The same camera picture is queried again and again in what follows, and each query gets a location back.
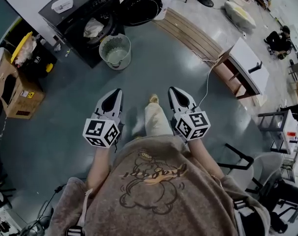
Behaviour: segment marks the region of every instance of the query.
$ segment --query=beige sweatshirt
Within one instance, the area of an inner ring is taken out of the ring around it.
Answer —
[[[222,186],[217,182],[190,156],[179,137],[134,140],[119,153],[108,178],[90,200],[85,235],[236,236],[232,199],[244,197],[268,217],[266,209],[229,176],[221,179]],[[68,181],[48,235],[64,236],[76,225],[86,191],[81,180]]]

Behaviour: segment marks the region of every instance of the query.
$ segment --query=gray floor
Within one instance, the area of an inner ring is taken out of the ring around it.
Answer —
[[[46,98],[33,118],[6,120],[0,156],[9,181],[17,188],[14,211],[25,221],[35,219],[42,203],[69,177],[86,176],[95,148],[85,141],[82,131],[102,95],[115,88],[124,93],[122,121],[126,125],[119,148],[138,130],[141,133],[143,109],[151,93],[158,94],[168,119],[172,117],[170,86],[189,92],[196,102],[204,96],[209,67],[187,47],[153,23],[128,28],[126,35],[132,43],[132,62],[125,70],[113,71],[103,62],[90,69],[73,52],[66,58],[63,49],[53,71],[42,81]],[[248,155],[264,151],[262,135],[251,116],[215,74],[210,75],[209,93],[201,108],[211,122],[203,141],[217,161],[237,159],[225,143]]]
[[[217,9],[205,7],[197,0],[187,0],[187,3],[184,3],[185,0],[171,0],[170,7],[207,33],[223,50],[228,50],[236,43],[238,38],[243,37],[243,34],[226,17],[225,12],[219,9],[224,6],[226,0],[212,1],[214,2],[214,8]],[[252,118],[258,122],[257,114],[259,113],[274,112],[279,104],[284,106],[286,102],[287,106],[297,104],[296,93],[290,84],[292,78],[289,76],[288,67],[290,59],[294,63],[297,63],[298,59],[294,50],[284,60],[270,56],[263,39],[274,30],[279,32],[280,25],[271,17],[268,11],[263,10],[255,1],[251,1],[249,5],[246,5],[244,10],[251,15],[257,26],[256,29],[247,32],[244,40],[263,62],[270,74],[264,95],[267,101],[262,107],[259,104],[254,104],[252,98],[241,100]]]

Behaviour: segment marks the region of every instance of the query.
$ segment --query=white plastic basket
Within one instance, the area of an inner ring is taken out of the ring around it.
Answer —
[[[110,68],[123,70],[131,60],[130,48],[128,37],[119,33],[117,36],[105,37],[100,44],[99,53]]]

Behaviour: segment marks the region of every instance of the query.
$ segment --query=label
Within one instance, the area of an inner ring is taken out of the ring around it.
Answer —
[[[22,91],[21,94],[20,94],[20,96],[27,97],[28,94],[29,94],[29,91]]]
[[[34,92],[30,92],[28,93],[27,98],[32,99],[33,96],[34,96]]]

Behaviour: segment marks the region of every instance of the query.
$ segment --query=washing machine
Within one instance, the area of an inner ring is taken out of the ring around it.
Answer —
[[[161,0],[73,0],[73,7],[61,14],[51,9],[50,1],[39,14],[56,34],[91,68],[100,61],[99,45],[107,35],[124,34],[124,26],[138,26],[156,17]],[[84,37],[91,18],[104,25],[97,37]]]

